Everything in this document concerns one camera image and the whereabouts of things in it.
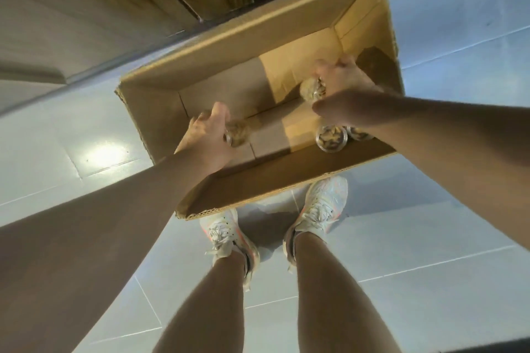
tile floor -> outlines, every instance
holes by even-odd
[[[409,95],[530,106],[527,0],[390,0]],[[0,224],[105,187],[151,163],[118,76],[84,81],[0,117]],[[406,353],[530,335],[530,253],[402,156],[348,171],[330,246]],[[264,264],[245,295],[247,352],[297,351],[296,277],[279,249],[304,190],[239,210]],[[263,222],[275,226],[260,231]],[[135,276],[75,353],[148,353],[209,270],[197,222],[172,218]]]

white sneaker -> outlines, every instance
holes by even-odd
[[[234,250],[245,256],[243,289],[249,290],[252,273],[260,264],[260,254],[254,243],[239,228],[237,211],[229,209],[218,214],[205,216],[200,219],[200,225],[206,236],[214,243],[214,248],[206,252],[214,255],[214,263],[219,258],[229,256]]]
[[[311,232],[325,241],[325,235],[341,215],[347,199],[348,181],[341,176],[319,180],[309,187],[300,216],[283,238],[283,252],[287,256],[289,270],[296,266],[295,236]]]

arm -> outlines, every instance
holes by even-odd
[[[175,155],[0,228],[0,351],[70,353],[134,274],[177,203],[234,151],[216,102]]]
[[[351,57],[317,74],[328,120],[393,146],[500,231],[530,249],[530,109],[430,101],[382,93]]]

bare leg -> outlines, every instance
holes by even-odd
[[[312,233],[295,238],[301,353],[399,353],[359,284]]]
[[[218,259],[166,328],[154,353],[243,351],[245,257]]]

person's left hand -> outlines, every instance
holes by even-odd
[[[210,112],[190,120],[188,131],[175,153],[189,150],[208,174],[222,169],[235,156],[235,149],[224,141],[225,125],[230,120],[228,106],[215,102]]]

